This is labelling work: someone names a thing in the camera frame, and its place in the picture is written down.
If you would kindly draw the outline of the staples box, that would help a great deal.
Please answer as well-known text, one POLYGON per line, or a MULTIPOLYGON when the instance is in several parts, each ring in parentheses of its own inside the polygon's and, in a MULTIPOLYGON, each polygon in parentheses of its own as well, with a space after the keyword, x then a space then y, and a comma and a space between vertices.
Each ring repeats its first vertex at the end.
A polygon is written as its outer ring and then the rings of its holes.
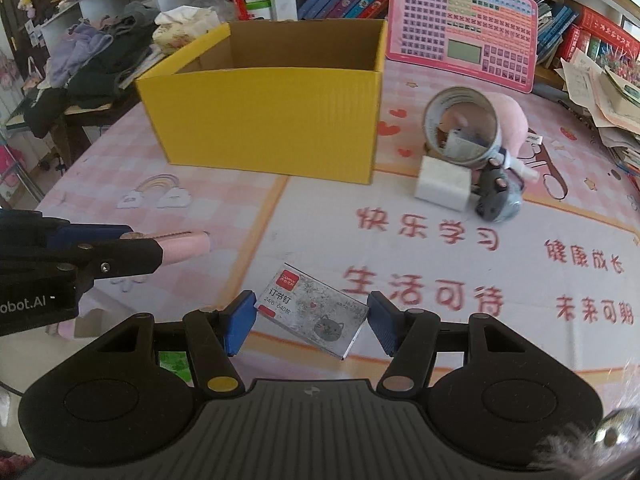
POLYGON ((312 346, 344 360, 369 308, 344 292, 283 263, 259 295, 256 310, 312 346))

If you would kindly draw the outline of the white power adapter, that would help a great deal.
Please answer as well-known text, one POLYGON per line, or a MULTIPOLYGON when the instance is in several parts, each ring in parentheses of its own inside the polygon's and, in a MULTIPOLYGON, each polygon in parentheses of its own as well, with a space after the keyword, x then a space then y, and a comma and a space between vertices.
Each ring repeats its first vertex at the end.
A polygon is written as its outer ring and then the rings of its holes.
POLYGON ((471 169, 430 156, 422 158, 415 198, 447 209, 464 211, 471 193, 471 169))

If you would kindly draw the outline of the pink plush pig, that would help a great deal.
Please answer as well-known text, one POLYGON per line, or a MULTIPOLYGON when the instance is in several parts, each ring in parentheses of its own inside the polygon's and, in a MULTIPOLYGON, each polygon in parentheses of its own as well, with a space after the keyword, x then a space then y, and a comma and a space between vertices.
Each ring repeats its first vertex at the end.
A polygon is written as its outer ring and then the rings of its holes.
POLYGON ((480 133, 492 133, 496 122, 501 131, 503 147, 512 156, 518 156, 528 133, 528 120, 520 104, 510 96, 498 92, 486 92, 485 98, 491 102, 496 119, 479 105, 460 103, 442 114, 439 127, 445 132, 454 128, 467 128, 480 133))

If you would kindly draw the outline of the clear tape roll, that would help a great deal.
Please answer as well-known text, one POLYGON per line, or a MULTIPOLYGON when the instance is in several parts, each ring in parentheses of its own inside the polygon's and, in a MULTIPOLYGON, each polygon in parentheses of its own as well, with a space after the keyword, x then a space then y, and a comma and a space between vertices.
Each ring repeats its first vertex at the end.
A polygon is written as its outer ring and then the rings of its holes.
POLYGON ((436 93, 422 119, 427 155, 480 169, 502 144, 495 107, 482 92, 451 87, 436 93))

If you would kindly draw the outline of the pink handheld device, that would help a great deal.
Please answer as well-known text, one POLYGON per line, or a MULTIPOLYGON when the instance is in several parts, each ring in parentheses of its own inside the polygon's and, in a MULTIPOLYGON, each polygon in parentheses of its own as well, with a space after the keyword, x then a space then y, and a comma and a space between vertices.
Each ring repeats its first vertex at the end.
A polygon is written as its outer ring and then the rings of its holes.
POLYGON ((128 232, 120 236, 121 240, 155 240, 163 249, 163 266, 183 262, 210 252, 209 234, 206 231, 180 231, 168 233, 144 234, 128 232))

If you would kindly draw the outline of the pile of clothes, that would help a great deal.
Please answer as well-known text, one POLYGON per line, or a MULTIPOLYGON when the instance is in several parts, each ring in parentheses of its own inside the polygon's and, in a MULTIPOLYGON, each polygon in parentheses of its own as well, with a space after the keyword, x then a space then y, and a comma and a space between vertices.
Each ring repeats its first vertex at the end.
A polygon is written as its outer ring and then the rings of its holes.
POLYGON ((141 2, 102 27, 81 22, 69 29, 49 58, 44 87, 23 113, 37 138, 44 138, 71 106, 92 110, 111 104, 122 83, 153 51, 152 36, 160 10, 141 2))

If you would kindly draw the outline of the pink printed table mat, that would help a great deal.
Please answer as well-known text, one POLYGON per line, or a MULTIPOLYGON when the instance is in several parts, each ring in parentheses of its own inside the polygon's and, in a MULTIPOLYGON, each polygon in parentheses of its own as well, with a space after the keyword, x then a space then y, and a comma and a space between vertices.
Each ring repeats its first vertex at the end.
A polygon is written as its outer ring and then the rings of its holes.
POLYGON ((639 359, 639 193, 567 106, 518 102, 541 144, 520 213, 493 226, 414 196, 427 102, 461 78, 388 63, 372 182, 352 185, 168 164, 142 106, 41 203, 52 217, 139 232, 204 230, 208 254, 99 281, 84 308, 178 320, 263 290, 283 263, 363 299, 379 290, 446 321, 495 315, 592 382, 639 359))

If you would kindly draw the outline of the floral tissue pack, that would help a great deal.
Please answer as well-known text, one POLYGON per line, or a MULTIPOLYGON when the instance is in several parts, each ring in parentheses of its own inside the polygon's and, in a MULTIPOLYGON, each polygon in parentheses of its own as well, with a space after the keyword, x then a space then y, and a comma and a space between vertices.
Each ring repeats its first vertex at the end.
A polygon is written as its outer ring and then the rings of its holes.
POLYGON ((217 28, 221 21, 215 10, 196 6, 178 6, 160 12, 154 20, 152 40, 165 54, 171 54, 217 28))

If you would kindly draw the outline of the yellow cardboard box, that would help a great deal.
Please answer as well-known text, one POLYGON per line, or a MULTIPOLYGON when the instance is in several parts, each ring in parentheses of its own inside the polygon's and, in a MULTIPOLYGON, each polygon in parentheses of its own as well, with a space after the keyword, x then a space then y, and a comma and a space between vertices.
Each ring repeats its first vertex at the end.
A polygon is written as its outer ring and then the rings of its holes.
POLYGON ((372 180, 387 24, 223 24, 136 81, 168 162, 372 180))

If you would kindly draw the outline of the pile of papers and books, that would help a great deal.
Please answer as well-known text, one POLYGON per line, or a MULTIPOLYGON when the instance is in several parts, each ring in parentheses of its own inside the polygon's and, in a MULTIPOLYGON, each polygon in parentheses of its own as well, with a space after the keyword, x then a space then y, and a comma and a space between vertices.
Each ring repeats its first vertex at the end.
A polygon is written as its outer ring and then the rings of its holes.
POLYGON ((576 51, 561 61, 570 102, 585 110, 613 162, 639 182, 639 88, 576 51))

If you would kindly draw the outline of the pink toy keyboard tablet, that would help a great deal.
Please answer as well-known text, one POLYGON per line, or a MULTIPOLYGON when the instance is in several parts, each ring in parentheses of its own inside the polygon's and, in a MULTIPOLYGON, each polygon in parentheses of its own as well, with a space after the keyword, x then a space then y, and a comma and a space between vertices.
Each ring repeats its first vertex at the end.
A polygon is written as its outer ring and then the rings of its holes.
POLYGON ((387 57, 533 90, 538 6, 534 0, 390 0, 387 57))

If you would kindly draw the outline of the red book box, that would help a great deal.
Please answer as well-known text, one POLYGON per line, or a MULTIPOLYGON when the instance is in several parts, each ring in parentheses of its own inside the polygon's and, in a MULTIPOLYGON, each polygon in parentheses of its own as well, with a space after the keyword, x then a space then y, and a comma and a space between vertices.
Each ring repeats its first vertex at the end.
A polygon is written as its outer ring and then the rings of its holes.
POLYGON ((576 50, 581 50, 593 61, 604 56, 621 58, 624 62, 639 57, 639 41, 611 20, 579 3, 570 5, 577 18, 564 32, 556 57, 569 61, 576 50))

